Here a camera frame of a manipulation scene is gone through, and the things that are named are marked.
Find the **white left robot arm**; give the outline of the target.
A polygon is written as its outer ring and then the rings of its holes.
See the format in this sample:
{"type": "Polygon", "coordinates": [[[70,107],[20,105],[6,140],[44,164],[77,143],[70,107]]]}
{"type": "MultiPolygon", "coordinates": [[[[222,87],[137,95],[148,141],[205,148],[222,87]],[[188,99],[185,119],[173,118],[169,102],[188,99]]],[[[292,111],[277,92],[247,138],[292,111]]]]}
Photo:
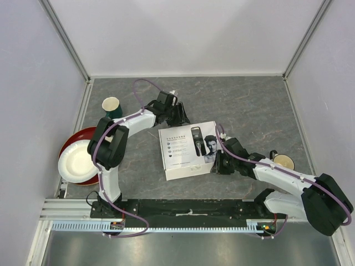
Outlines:
{"type": "Polygon", "coordinates": [[[98,169],[99,197],[104,200],[103,212],[110,218],[121,214],[121,189],[118,167],[124,158],[128,138],[162,123],[170,127],[189,124],[185,108],[178,98],[165,91],[139,111],[118,119],[99,120],[87,152],[98,169]]]}

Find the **white cardboard box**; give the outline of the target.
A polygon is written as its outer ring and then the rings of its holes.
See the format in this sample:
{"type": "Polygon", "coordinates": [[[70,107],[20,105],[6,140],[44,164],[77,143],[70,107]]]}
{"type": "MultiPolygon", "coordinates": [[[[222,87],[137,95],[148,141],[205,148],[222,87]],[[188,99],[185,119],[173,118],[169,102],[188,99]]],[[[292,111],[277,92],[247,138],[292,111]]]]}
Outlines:
{"type": "Polygon", "coordinates": [[[221,148],[215,126],[216,122],[209,121],[159,130],[166,180],[211,172],[217,151],[221,148]]]}

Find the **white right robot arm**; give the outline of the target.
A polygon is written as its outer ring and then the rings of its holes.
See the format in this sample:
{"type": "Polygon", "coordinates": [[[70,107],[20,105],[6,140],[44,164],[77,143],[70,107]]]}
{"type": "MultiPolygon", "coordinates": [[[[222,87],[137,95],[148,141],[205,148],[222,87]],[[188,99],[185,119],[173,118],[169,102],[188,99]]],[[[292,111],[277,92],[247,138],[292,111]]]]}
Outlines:
{"type": "Polygon", "coordinates": [[[236,138],[218,137],[217,142],[221,146],[215,159],[218,174],[238,172],[282,190],[264,190],[258,195],[254,204],[258,217],[267,218],[277,213],[305,219],[326,236],[351,224],[354,208],[332,176],[325,173],[312,176],[290,170],[261,154],[248,153],[236,138]]]}

